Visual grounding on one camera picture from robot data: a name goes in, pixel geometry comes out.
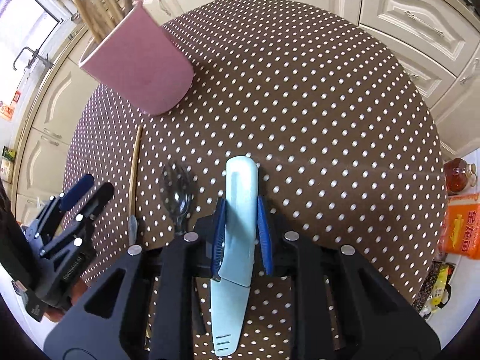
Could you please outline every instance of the round metal bolt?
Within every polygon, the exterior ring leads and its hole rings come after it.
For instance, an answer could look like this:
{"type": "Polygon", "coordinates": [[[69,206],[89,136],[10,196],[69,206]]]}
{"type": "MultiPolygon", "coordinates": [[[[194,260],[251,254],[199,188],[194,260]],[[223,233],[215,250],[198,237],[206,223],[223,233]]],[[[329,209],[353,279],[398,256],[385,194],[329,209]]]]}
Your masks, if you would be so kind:
{"type": "Polygon", "coordinates": [[[351,245],[343,245],[340,248],[340,251],[345,254],[346,256],[351,256],[352,254],[355,253],[355,248],[351,245]]]}
{"type": "Polygon", "coordinates": [[[130,256],[136,256],[142,253],[142,247],[140,245],[131,245],[131,247],[128,248],[127,253],[130,256]]]}
{"type": "Polygon", "coordinates": [[[198,240],[198,234],[195,233],[194,231],[189,231],[188,233],[185,233],[183,235],[183,239],[187,242],[194,242],[198,240]]]}
{"type": "Polygon", "coordinates": [[[296,241],[300,238],[300,235],[296,231],[287,231],[284,237],[287,241],[296,241]]]}

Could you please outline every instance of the orange package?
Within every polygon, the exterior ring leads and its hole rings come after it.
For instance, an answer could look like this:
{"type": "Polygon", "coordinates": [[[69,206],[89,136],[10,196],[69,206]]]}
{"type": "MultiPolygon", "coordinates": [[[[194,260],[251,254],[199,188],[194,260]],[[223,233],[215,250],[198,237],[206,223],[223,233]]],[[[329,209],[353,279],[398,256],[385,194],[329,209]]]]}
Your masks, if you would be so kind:
{"type": "Polygon", "coordinates": [[[439,249],[480,260],[480,193],[448,198],[439,249]]]}

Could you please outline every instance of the metal faucet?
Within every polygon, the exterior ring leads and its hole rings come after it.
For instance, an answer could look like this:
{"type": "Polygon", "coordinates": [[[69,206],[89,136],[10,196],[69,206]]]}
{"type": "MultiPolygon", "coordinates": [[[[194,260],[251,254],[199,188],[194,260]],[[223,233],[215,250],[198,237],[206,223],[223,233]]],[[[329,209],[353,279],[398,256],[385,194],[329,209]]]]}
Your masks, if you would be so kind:
{"type": "Polygon", "coordinates": [[[26,66],[25,69],[30,69],[36,58],[38,58],[40,61],[42,61],[42,63],[45,65],[45,67],[47,69],[52,69],[53,63],[51,61],[49,61],[49,55],[48,54],[46,55],[46,58],[44,58],[39,54],[40,50],[37,49],[37,50],[33,51],[30,47],[24,47],[23,49],[21,49],[20,53],[17,55],[17,57],[15,58],[15,61],[13,62],[14,71],[17,70],[17,68],[15,67],[15,63],[17,62],[18,58],[20,58],[20,56],[22,55],[24,50],[28,50],[33,54],[33,58],[30,61],[28,61],[28,65],[26,66]]]}

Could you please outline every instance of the brown tablecloth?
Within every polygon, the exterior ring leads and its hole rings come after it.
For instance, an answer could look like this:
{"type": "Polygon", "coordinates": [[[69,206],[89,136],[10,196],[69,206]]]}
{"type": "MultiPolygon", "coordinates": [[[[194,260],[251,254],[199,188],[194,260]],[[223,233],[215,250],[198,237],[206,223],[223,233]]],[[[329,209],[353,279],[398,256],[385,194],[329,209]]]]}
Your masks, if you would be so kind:
{"type": "MultiPolygon", "coordinates": [[[[136,213],[146,248],[173,238],[159,195],[165,161],[195,175],[192,228],[224,193],[227,159],[247,155],[260,164],[260,192],[296,231],[354,245],[412,302],[439,237],[445,181],[429,110],[390,50],[330,12],[284,0],[216,0],[164,27],[195,70],[184,99],[149,116],[100,85],[71,143],[64,188],[91,173],[116,189],[85,280],[127,248],[131,154],[143,124],[136,213]]],[[[198,282],[210,332],[208,281],[198,282]]],[[[234,357],[289,358],[289,286],[255,263],[234,357]]],[[[215,356],[210,336],[194,343],[198,359],[215,356]]]]}

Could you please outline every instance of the pink cup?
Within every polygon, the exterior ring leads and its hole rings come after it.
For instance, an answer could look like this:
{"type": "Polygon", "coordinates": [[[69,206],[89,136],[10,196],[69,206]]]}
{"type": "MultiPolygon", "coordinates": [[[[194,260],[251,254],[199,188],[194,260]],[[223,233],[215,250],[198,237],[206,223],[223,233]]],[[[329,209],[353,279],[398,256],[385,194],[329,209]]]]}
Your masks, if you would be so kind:
{"type": "Polygon", "coordinates": [[[88,43],[78,65],[151,115],[174,107],[194,78],[187,57],[140,0],[100,45],[88,43]]]}

